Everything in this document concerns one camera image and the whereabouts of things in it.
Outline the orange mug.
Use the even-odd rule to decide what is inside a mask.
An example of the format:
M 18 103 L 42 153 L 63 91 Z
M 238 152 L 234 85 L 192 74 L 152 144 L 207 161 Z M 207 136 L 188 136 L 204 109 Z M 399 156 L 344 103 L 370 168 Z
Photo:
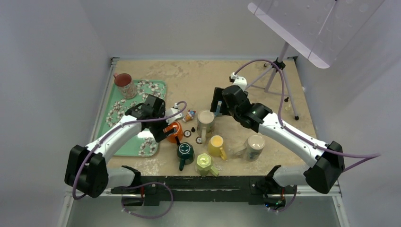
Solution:
M 164 132 L 168 132 L 167 140 L 171 143 L 177 143 L 183 139 L 183 129 L 179 122 L 173 122 L 164 129 Z

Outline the pink ghost mug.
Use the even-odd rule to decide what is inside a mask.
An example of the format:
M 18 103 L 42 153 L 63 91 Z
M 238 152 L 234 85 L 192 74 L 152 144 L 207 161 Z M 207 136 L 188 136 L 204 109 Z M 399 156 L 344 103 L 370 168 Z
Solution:
M 128 73 L 114 73 L 114 84 L 125 99 L 133 99 L 137 95 L 134 80 Z

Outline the grey music stand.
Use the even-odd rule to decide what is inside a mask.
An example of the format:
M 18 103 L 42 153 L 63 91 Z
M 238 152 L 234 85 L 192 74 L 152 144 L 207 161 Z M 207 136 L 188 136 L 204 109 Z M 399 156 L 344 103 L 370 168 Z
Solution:
M 290 103 L 301 122 L 371 122 L 387 105 L 378 94 L 382 77 L 396 74 L 396 0 L 242 0 L 255 32 L 272 31 L 297 56 L 301 87 Z

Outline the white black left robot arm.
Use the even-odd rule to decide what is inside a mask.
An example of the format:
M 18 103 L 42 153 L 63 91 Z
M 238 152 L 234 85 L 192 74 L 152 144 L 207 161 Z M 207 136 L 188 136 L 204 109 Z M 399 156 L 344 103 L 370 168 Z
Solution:
M 96 198 L 104 190 L 124 188 L 128 193 L 140 190 L 140 172 L 129 166 L 108 169 L 110 158 L 131 138 L 148 130 L 155 142 L 166 139 L 172 130 L 168 127 L 166 103 L 163 99 L 148 95 L 144 103 L 128 109 L 124 116 L 104 135 L 85 145 L 75 145 L 69 153 L 64 181 L 72 187 L 75 200 L 77 191 Z

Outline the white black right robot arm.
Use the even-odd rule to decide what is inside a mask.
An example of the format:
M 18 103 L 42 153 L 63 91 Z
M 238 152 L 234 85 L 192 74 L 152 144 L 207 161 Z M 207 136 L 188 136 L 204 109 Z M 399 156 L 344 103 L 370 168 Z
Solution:
M 266 188 L 278 192 L 288 185 L 309 185 L 327 194 L 345 169 L 342 146 L 335 141 L 327 144 L 309 137 L 281 121 L 267 106 L 251 103 L 247 96 L 248 93 L 237 85 L 216 87 L 210 110 L 215 111 L 222 101 L 220 112 L 223 115 L 230 115 L 243 127 L 275 140 L 305 162 L 302 166 L 274 167 L 265 180 Z

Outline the blue mug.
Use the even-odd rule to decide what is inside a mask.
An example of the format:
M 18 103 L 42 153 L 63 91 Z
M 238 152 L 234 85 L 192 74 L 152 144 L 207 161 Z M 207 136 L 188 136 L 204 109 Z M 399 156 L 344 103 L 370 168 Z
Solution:
M 216 115 L 220 114 L 221 106 L 222 106 L 222 101 L 218 101 L 218 104 L 217 104 L 217 107 L 216 107 L 216 112 L 215 112 Z

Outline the teal seashell mug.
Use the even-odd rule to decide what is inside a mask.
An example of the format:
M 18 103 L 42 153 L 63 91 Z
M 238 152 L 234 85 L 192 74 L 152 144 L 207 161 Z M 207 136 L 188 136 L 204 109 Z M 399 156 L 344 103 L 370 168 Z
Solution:
M 212 136 L 215 128 L 214 120 L 214 113 L 209 110 L 202 110 L 198 113 L 197 132 L 200 136 L 201 144 L 205 144 L 206 140 Z

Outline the dark green mug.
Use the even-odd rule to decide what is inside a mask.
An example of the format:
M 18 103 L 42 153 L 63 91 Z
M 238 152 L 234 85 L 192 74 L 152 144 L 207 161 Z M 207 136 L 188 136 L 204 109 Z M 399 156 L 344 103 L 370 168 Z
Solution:
M 177 148 L 177 156 L 180 159 L 179 170 L 183 171 L 185 165 L 194 161 L 194 149 L 188 142 L 181 143 Z

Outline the yellow mug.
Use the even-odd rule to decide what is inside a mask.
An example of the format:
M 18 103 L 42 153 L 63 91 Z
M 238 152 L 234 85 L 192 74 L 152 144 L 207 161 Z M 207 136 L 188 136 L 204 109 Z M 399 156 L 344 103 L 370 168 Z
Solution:
M 224 139 L 221 136 L 215 135 L 210 138 L 208 143 L 208 153 L 213 157 L 221 157 L 223 160 L 227 160 Z

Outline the cream coral mug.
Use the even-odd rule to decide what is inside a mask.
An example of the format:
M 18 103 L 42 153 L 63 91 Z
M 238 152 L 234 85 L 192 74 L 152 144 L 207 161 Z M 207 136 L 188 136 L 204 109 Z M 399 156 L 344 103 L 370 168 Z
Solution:
M 243 145 L 232 148 L 230 151 L 235 157 L 242 157 L 246 161 L 252 162 L 259 158 L 266 145 L 265 139 L 260 135 L 250 136 Z

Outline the light green hexagonal mug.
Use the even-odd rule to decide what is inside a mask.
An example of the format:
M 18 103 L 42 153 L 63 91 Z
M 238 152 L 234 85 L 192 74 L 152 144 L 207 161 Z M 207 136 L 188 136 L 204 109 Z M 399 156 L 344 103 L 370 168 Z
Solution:
M 212 157 L 207 153 L 202 153 L 197 156 L 196 171 L 201 176 L 207 176 L 208 174 L 212 174 L 215 177 L 219 176 L 219 171 L 213 166 Z

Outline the ice cream cone toy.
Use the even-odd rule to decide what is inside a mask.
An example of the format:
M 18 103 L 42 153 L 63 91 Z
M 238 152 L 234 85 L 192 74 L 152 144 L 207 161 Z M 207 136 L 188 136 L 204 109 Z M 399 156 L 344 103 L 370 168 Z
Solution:
M 189 122 L 189 121 L 194 119 L 195 115 L 196 115 L 196 111 L 195 110 L 188 110 L 186 115 L 183 117 L 182 121 L 183 122 Z

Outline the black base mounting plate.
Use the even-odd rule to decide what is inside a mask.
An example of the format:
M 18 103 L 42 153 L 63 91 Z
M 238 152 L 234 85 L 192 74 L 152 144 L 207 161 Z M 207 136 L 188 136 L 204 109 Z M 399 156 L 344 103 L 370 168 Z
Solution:
M 264 205 L 280 202 L 285 195 L 293 195 L 295 186 L 281 187 L 271 178 L 253 176 L 142 176 L 138 189 L 116 187 L 112 194 L 136 194 L 146 206 L 157 206 L 162 201 L 187 202 L 246 202 Z

